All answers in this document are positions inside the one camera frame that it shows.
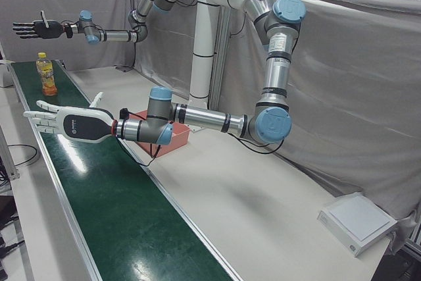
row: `white robotic hand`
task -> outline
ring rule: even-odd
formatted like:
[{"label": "white robotic hand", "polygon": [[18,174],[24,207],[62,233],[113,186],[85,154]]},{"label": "white robotic hand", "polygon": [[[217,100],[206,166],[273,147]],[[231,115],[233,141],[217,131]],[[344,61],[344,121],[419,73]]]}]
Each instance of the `white robotic hand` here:
[{"label": "white robotic hand", "polygon": [[89,108],[60,107],[38,100],[37,106],[50,112],[25,111],[36,125],[36,129],[43,133],[62,134],[65,138],[87,143],[100,143],[113,135],[116,120],[110,112],[95,108],[101,100],[100,92],[89,105]]}]

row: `white box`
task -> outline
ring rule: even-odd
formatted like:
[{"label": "white box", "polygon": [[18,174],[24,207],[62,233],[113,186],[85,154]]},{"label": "white box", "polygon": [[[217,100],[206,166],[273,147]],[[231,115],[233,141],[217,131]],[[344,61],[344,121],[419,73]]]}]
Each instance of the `white box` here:
[{"label": "white box", "polygon": [[356,257],[393,230],[396,220],[361,193],[337,198],[318,220]]}]

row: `white table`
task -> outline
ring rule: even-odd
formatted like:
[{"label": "white table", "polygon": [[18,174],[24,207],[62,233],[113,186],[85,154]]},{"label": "white table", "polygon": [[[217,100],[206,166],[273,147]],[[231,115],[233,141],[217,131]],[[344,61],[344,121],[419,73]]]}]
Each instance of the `white table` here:
[{"label": "white table", "polygon": [[[145,110],[155,86],[113,67],[70,75],[90,99],[105,92],[99,106],[114,116],[122,107]],[[2,113],[10,112],[0,118],[9,140],[35,144],[16,97],[0,96]],[[150,160],[136,144],[130,147]],[[35,280],[87,280],[43,161],[25,168],[12,186]],[[190,133],[187,145],[150,169],[244,281],[370,280],[389,242],[354,258],[316,219],[333,200],[327,191],[281,159],[254,154],[220,132]]]}]

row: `robotic arm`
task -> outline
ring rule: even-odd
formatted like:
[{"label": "robotic arm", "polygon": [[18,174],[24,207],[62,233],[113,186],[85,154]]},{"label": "robotic arm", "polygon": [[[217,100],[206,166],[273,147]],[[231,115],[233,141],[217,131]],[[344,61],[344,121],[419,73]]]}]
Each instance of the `robotic arm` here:
[{"label": "robotic arm", "polygon": [[[153,5],[168,11],[174,2],[175,0],[142,0],[137,9],[130,13],[132,27],[141,28],[144,25],[147,13]],[[151,90],[147,118],[143,121],[132,118],[115,120],[103,109],[56,107],[42,101],[38,101],[38,105],[54,113],[30,111],[25,112],[25,116],[30,117],[41,132],[64,134],[71,140],[93,143],[99,143],[108,136],[116,136],[130,141],[166,145],[170,143],[172,136],[169,121],[229,132],[255,143],[282,141],[291,130],[286,87],[293,46],[306,13],[303,2],[206,0],[204,5],[225,5],[242,10],[253,21],[262,44],[268,46],[262,97],[256,103],[254,115],[236,116],[171,103],[172,92],[168,88],[156,87]],[[91,28],[89,19],[86,20],[84,22],[88,22],[87,28]]]},{"label": "robotic arm", "polygon": [[[155,0],[164,10],[170,10],[174,2],[166,4],[165,0]],[[136,9],[129,13],[131,30],[105,30],[93,22],[92,14],[82,10],[79,19],[75,23],[57,22],[47,20],[41,11],[41,20],[29,23],[14,22],[13,30],[22,39],[55,39],[62,34],[72,38],[74,34],[84,34],[89,44],[97,44],[100,41],[125,41],[141,42],[147,37],[146,18],[152,8],[154,0],[141,0]]]}]

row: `yellow bottle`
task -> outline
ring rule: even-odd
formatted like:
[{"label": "yellow bottle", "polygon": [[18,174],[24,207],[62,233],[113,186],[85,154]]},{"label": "yellow bottle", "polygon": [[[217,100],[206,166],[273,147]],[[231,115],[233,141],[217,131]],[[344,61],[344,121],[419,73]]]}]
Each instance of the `yellow bottle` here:
[{"label": "yellow bottle", "polygon": [[47,59],[47,54],[38,53],[38,60],[36,61],[38,74],[41,76],[42,93],[44,95],[56,95],[57,87],[54,83],[53,64]]}]

